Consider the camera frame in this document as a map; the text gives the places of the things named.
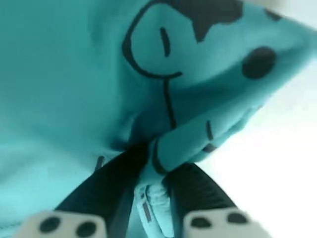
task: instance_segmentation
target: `teal fabric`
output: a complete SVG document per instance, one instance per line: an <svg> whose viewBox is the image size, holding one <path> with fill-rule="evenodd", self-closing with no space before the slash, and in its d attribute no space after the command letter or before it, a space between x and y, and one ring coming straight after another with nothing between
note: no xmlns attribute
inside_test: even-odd
<svg viewBox="0 0 317 238"><path fill-rule="evenodd" d="M99 156L150 142L136 194L206 158L316 56L316 35L235 0L1 0L0 238ZM148 237L173 232L157 191L158 226L131 221Z"/></svg>

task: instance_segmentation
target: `cartoon face print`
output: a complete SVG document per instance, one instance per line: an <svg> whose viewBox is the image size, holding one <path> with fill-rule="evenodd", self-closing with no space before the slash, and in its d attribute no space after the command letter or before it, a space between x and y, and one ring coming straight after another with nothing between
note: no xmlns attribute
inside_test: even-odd
<svg viewBox="0 0 317 238"><path fill-rule="evenodd" d="M122 44L123 55L139 74L153 79L199 77L210 67L215 44L205 44L210 28L242 17L237 0L152 0L135 16Z"/></svg>

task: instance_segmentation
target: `white background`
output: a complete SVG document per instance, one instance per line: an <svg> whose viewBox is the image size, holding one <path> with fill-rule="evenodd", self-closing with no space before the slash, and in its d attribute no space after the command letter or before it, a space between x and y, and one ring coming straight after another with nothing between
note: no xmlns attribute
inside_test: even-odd
<svg viewBox="0 0 317 238"><path fill-rule="evenodd" d="M317 29L316 0L261 2ZM317 237L317 61L199 166L274 238Z"/></svg>

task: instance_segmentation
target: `black dot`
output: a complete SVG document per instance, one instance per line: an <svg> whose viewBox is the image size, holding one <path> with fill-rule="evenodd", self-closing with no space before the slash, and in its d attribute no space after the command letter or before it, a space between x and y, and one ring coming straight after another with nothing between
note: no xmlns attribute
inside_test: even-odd
<svg viewBox="0 0 317 238"><path fill-rule="evenodd" d="M280 19L282 19L282 17L280 15L278 15L278 14L276 14L274 12L271 12L271 11L269 11L267 9L265 10L265 13L267 14L267 16L269 18L271 18L274 21L279 21Z"/></svg>
<svg viewBox="0 0 317 238"><path fill-rule="evenodd" d="M237 213L237 212L233 212L233 213L230 213L228 215L227 222L228 223L236 223L236 224L245 224L245 223L248 223L248 220L242 214Z"/></svg>
<svg viewBox="0 0 317 238"><path fill-rule="evenodd" d="M90 237L96 232L96 224L93 222L84 222L76 230L76 234L79 237Z"/></svg>
<svg viewBox="0 0 317 238"><path fill-rule="evenodd" d="M195 228L210 228L211 227L210 221L208 221L204 217L194 218L190 225Z"/></svg>
<svg viewBox="0 0 317 238"><path fill-rule="evenodd" d="M251 80L261 79L274 68L276 53L270 47L253 50L242 64L242 74Z"/></svg>
<svg viewBox="0 0 317 238"><path fill-rule="evenodd" d="M40 224L40 232L42 233L50 233L55 231L60 224L60 218L58 217L49 217L46 220L44 220Z"/></svg>

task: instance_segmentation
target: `white tip with black dots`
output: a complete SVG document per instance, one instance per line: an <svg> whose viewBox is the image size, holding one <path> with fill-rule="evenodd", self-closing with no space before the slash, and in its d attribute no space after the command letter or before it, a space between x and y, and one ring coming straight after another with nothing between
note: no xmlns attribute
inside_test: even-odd
<svg viewBox="0 0 317 238"><path fill-rule="evenodd" d="M106 238L98 216L67 212L41 212L29 217L12 238Z"/></svg>
<svg viewBox="0 0 317 238"><path fill-rule="evenodd" d="M184 218L183 238L271 238L238 208L194 211Z"/></svg>

